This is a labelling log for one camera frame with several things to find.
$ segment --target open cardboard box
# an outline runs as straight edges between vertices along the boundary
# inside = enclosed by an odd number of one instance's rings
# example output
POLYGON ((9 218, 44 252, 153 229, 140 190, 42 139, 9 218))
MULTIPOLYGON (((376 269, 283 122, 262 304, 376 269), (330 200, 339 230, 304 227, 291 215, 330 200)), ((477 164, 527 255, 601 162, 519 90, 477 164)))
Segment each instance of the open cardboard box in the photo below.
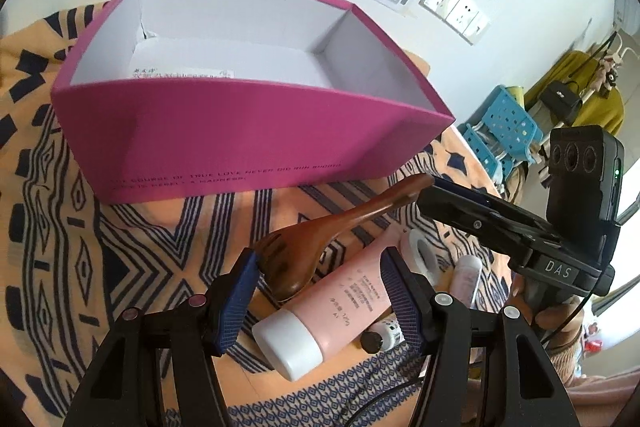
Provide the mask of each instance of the open cardboard box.
POLYGON ((378 178, 454 120, 343 0, 113 0, 52 101, 108 203, 378 178))

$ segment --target wooden slotted spoon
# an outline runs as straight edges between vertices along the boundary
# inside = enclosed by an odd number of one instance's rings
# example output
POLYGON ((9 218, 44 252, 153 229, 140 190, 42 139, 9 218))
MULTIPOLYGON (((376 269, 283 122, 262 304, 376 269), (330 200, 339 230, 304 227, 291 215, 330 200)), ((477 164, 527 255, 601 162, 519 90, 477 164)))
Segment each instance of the wooden slotted spoon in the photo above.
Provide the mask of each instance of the wooden slotted spoon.
POLYGON ((430 174, 413 174, 341 214, 304 221, 263 237, 252 248, 274 297, 283 302, 302 290, 313 277, 322 252, 339 234, 414 203, 420 191, 433 182, 430 174))

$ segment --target roll of tape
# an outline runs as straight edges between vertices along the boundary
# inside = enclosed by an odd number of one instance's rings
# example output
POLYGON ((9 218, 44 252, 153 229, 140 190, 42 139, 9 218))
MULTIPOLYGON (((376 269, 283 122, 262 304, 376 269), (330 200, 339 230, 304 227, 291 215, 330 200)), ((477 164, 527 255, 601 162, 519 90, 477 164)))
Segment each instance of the roll of tape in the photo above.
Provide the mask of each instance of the roll of tape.
POLYGON ((400 239, 400 255, 402 255, 409 270, 427 277, 431 286, 435 286, 438 283, 440 280, 438 258, 429 240, 422 232, 411 229, 402 236, 400 239))

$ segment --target black bottle cap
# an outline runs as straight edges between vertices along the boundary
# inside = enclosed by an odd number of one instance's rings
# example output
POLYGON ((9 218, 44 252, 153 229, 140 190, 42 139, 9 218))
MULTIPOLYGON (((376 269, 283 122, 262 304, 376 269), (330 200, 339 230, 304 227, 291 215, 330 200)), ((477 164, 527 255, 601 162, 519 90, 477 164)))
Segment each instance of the black bottle cap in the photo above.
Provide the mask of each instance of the black bottle cap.
POLYGON ((363 331, 360 336, 360 345, 371 355, 378 353, 382 348, 382 336, 375 331, 363 331))

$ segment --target metal screw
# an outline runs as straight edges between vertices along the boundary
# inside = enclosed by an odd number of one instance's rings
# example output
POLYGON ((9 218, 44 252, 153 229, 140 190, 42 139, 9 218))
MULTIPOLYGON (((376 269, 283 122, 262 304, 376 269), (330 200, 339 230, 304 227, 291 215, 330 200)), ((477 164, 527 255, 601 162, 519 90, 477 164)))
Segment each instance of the metal screw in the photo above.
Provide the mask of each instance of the metal screw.
POLYGON ((520 311, 513 306, 507 306, 504 309, 504 314, 507 315, 507 317, 509 317, 510 319, 517 319, 518 317, 520 317, 520 311))
POLYGON ((202 293, 196 293, 196 295, 192 295, 189 297, 189 306, 192 308, 199 308, 200 306, 204 306, 207 302, 207 297, 202 293))
POLYGON ((453 304, 453 297, 448 293, 438 293, 436 295, 436 302, 440 306, 451 306, 453 304))
POLYGON ((127 308, 122 312, 122 318, 126 321, 132 321, 136 317, 138 317, 138 310, 135 308, 127 308))

